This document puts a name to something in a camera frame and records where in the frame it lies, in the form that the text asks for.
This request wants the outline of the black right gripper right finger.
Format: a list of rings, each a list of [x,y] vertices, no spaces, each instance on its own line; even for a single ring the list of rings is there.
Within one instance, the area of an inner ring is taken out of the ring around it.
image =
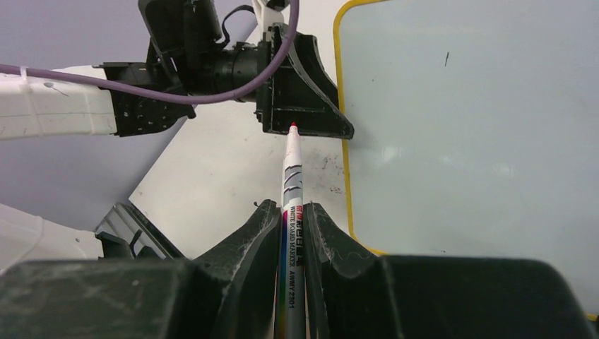
[[[304,205],[310,338],[386,338],[389,316],[377,257],[319,203]]]

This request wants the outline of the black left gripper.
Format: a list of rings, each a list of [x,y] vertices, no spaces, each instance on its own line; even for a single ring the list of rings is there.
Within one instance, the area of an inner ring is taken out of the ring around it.
[[[317,38],[298,32],[276,72],[256,91],[262,131],[350,140],[354,126],[340,111],[338,88],[321,62]]]

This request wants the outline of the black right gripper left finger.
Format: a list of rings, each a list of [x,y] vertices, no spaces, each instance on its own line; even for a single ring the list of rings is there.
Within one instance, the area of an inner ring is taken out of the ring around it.
[[[202,338],[272,336],[280,209],[264,200],[236,231],[193,260]]]

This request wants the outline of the white marker pen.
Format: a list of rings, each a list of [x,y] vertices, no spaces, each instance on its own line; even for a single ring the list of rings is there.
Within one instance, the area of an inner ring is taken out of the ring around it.
[[[282,170],[275,338],[306,337],[303,209],[301,140],[293,123],[287,133]]]

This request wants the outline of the yellow-framed whiteboard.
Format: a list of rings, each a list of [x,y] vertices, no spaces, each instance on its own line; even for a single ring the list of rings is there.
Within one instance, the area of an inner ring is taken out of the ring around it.
[[[351,236],[530,258],[598,313],[598,2],[349,1],[333,24]]]

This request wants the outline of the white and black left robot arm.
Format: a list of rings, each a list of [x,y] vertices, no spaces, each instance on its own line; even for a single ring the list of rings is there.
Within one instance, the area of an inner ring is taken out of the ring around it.
[[[212,1],[140,1],[150,35],[143,62],[59,70],[1,66],[1,138],[160,133],[196,107],[253,102],[265,133],[349,140],[352,123],[321,62],[298,31],[297,1],[237,7],[258,23],[257,43],[233,42]]]

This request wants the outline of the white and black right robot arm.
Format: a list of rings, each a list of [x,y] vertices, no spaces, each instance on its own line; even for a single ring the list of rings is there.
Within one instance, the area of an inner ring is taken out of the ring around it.
[[[274,201],[220,207],[195,258],[149,226],[130,240],[12,210],[1,219],[2,338],[399,338],[385,267],[322,206],[304,207],[307,280],[279,280]]]

